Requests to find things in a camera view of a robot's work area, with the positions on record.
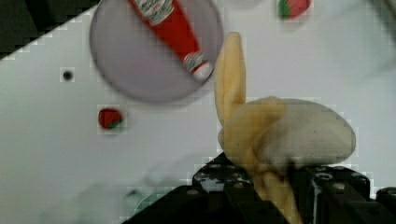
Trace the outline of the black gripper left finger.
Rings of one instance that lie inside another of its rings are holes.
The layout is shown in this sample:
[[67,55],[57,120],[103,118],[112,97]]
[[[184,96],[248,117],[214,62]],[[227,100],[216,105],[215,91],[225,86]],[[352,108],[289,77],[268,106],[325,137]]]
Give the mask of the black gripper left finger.
[[260,199],[247,172],[219,154],[189,185],[168,189],[160,200],[122,224],[289,224]]

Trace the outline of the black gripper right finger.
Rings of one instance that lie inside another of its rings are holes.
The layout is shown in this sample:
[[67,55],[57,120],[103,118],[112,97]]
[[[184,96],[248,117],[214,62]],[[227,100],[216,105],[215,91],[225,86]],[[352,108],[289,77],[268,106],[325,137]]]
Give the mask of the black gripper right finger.
[[395,188],[370,197],[371,181],[343,166],[290,168],[288,178],[304,224],[396,224]]

